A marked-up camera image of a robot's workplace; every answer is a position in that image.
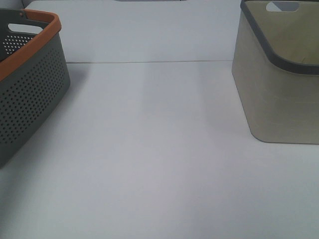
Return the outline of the beige basket grey rim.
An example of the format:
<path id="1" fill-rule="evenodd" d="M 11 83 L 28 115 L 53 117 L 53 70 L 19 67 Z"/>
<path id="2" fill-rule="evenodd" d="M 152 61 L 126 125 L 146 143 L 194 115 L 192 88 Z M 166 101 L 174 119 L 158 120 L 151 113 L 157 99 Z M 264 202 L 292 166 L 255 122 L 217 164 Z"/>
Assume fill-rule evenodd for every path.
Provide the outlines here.
<path id="1" fill-rule="evenodd" d="M 251 134 L 260 141 L 319 142 L 319 3 L 269 11 L 243 0 L 232 74 Z"/>

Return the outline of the grey perforated basket orange rim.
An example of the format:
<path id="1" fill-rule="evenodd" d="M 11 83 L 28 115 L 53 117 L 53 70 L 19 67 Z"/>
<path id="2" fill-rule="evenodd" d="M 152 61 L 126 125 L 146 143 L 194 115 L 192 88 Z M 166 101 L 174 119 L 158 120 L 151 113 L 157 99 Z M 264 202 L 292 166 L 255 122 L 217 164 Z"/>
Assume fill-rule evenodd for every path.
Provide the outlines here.
<path id="1" fill-rule="evenodd" d="M 70 86 L 58 15 L 0 11 L 0 163 L 6 165 Z"/>

